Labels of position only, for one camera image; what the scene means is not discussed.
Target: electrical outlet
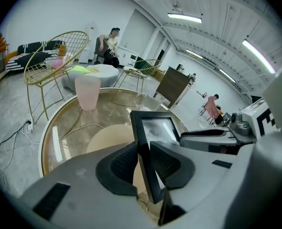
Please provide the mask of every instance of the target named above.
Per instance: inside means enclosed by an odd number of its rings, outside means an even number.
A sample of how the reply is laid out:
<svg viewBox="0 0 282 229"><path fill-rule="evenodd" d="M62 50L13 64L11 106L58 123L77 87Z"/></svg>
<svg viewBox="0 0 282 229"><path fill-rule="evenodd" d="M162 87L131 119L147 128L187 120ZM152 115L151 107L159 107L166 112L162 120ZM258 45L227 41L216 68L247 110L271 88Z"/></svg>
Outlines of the electrical outlet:
<svg viewBox="0 0 282 229"><path fill-rule="evenodd" d="M25 122L27 122L28 120L31 122L31 124L27 124L27 126L26 126L26 133L30 134L34 130L34 123L32 121L32 117L31 117L30 114L26 116Z"/></svg>

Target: white shirt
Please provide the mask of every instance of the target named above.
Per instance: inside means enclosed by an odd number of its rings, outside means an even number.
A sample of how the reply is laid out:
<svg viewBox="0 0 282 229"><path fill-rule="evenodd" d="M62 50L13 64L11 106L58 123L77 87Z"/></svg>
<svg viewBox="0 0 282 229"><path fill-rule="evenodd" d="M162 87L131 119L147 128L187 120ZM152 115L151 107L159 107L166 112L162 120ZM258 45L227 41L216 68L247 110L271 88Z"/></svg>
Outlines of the white shirt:
<svg viewBox="0 0 282 229"><path fill-rule="evenodd" d="M112 38L110 35L105 35L105 42L108 45L108 48L111 50L115 50L117 48L117 40Z"/></svg>

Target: ceiling light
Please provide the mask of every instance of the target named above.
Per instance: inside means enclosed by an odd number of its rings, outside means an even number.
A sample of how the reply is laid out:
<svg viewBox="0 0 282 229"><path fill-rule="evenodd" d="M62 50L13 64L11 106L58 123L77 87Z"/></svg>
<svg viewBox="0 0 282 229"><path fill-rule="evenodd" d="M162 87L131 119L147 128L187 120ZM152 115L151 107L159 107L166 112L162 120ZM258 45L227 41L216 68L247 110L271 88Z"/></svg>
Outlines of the ceiling light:
<svg viewBox="0 0 282 229"><path fill-rule="evenodd" d="M200 55L198 55L198 54L192 52L191 50L186 49L186 51L187 51L188 53L193 54L194 56L196 56L196 57L202 59L202 57L201 57Z"/></svg>
<svg viewBox="0 0 282 229"><path fill-rule="evenodd" d="M235 80L233 80L227 73L225 73L223 70L219 70L221 73L223 73L226 77L228 77L231 81L233 81L234 83L236 82Z"/></svg>
<svg viewBox="0 0 282 229"><path fill-rule="evenodd" d="M174 19L183 19L183 20L188 20L188 21L194 21L198 23L202 23L201 18L198 17L193 17L185 14L180 14L180 13L168 13L167 14L170 18Z"/></svg>
<svg viewBox="0 0 282 229"><path fill-rule="evenodd" d="M247 40L244 40L242 42L242 45L248 48L266 66L266 68L269 70L271 74L275 73L275 69L271 66L268 60L266 60L265 57L255 47L253 47Z"/></svg>

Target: round glass table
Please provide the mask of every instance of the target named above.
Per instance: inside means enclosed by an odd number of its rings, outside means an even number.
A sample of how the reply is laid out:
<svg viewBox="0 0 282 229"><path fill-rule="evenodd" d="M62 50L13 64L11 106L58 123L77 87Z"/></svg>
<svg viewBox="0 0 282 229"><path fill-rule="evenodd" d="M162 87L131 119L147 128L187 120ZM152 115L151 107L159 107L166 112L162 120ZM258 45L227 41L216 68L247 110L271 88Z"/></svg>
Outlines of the round glass table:
<svg viewBox="0 0 282 229"><path fill-rule="evenodd" d="M41 177L66 160L95 150L134 141L130 112L136 106L137 92L119 88L101 88L96 108L83 111L77 96L62 104L48 121L40 142L39 171ZM164 105L156 111L172 113ZM181 132L184 124L173 114ZM59 146L53 144L53 127L58 130Z"/></svg>

